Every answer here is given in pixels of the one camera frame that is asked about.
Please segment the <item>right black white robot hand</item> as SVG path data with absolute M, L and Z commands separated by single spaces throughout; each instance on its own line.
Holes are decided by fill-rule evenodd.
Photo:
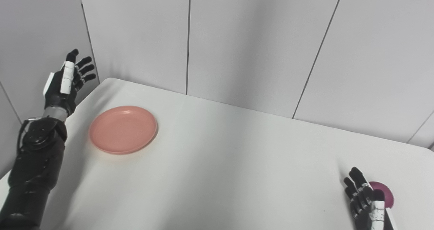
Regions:
M 353 167 L 348 177 L 343 179 L 345 194 L 349 199 L 349 209 L 357 230 L 396 230 L 397 224 L 392 214 L 395 198 L 385 184 L 368 182 L 357 167 Z

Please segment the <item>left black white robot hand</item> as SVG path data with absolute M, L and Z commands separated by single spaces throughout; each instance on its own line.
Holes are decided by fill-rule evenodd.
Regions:
M 71 116 L 76 109 L 76 97 L 82 87 L 96 79 L 90 56 L 77 60 L 78 49 L 73 49 L 66 56 L 59 71 L 51 72 L 44 86 L 44 109 L 59 107 Z

